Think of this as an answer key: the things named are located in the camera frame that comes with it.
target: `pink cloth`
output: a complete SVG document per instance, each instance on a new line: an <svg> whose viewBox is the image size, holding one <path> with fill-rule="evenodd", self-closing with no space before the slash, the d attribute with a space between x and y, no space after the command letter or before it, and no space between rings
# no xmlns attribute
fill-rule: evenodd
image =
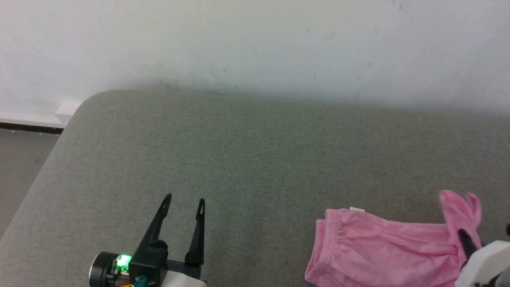
<svg viewBox="0 0 510 287"><path fill-rule="evenodd" d="M457 232L481 248L479 199L443 190L446 224L388 221L367 212L328 209L317 220L304 278L318 287L454 286L466 255Z"/></svg>

